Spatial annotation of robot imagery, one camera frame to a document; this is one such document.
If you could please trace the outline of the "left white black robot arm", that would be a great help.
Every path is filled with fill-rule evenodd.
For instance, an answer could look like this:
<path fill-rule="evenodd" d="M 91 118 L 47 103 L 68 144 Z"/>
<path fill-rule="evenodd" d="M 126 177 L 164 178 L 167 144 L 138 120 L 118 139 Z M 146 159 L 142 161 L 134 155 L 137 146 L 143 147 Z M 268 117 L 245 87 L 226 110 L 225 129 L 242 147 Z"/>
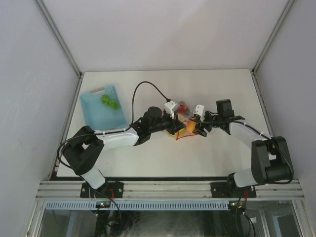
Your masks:
<path fill-rule="evenodd" d="M 65 158 L 66 166 L 90 186 L 91 192 L 101 198 L 108 192 L 106 178 L 96 167 L 102 151 L 142 145 L 153 133 L 167 131 L 174 135 L 185 127 L 177 113 L 170 115 L 158 107 L 150 107 L 141 118 L 122 130 L 98 131 L 88 125 L 82 127 L 60 146 L 58 154 Z"/>

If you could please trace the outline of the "green fake grape bunch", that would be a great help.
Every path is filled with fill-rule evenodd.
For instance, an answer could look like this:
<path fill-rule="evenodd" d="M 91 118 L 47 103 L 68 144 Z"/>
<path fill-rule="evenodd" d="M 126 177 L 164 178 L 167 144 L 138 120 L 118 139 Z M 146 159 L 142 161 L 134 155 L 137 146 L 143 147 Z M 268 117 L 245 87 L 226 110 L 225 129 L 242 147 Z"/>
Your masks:
<path fill-rule="evenodd" d="M 103 94 L 101 96 L 101 102 L 114 110 L 118 110 L 120 108 L 119 102 L 115 99 L 111 99 L 108 94 Z"/>

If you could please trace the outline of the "clear zip top bag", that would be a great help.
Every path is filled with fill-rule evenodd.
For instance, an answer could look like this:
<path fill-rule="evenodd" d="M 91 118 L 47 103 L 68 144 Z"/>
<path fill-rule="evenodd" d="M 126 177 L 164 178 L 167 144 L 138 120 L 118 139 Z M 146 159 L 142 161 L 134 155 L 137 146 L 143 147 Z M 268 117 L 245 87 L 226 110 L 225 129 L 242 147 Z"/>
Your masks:
<path fill-rule="evenodd" d="M 192 118 L 193 115 L 194 115 L 191 109 L 190 109 L 190 113 L 189 113 L 189 114 L 185 114 L 185 115 L 179 114 L 179 113 L 177 113 L 177 114 L 178 114 L 178 119 L 179 119 L 180 121 L 182 121 L 183 123 L 185 123 L 185 124 L 187 124 L 188 121 L 191 121 L 191 118 Z M 171 134 L 169 134 L 169 133 L 167 132 L 167 135 L 168 135 L 168 136 L 171 136 L 171 137 L 173 137 L 173 138 L 175 138 L 176 141 L 178 141 L 178 140 L 180 140 L 180 139 L 182 139 L 182 138 L 197 136 L 197 134 L 188 133 L 188 132 L 186 131 L 186 128 L 184 128 L 184 129 L 178 131 L 177 133 L 175 133 L 175 135 L 171 135 Z"/>

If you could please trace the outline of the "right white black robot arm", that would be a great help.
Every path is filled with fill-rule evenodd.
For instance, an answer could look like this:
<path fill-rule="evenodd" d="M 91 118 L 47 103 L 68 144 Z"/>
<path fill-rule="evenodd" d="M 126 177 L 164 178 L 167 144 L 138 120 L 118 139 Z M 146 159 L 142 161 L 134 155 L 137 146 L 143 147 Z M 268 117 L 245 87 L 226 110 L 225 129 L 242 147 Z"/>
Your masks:
<path fill-rule="evenodd" d="M 193 112 L 194 133 L 206 137 L 213 128 L 219 128 L 250 149 L 251 166 L 228 175 L 214 197 L 246 197 L 248 190 L 258 185 L 286 185 L 294 178 L 294 169 L 287 141 L 282 136 L 270 136 L 249 125 L 245 118 L 236 116 L 229 99 L 216 102 L 217 112 L 205 110 L 197 105 Z"/>

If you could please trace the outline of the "orange fake peach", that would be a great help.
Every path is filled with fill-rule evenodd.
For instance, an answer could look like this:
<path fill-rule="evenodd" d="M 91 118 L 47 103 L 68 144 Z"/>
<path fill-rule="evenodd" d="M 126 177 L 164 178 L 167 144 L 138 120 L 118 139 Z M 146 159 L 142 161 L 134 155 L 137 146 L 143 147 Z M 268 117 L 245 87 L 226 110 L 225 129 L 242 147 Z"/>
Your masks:
<path fill-rule="evenodd" d="M 196 123 L 194 121 L 188 121 L 186 124 L 186 131 L 188 133 L 193 133 L 195 130 Z"/>

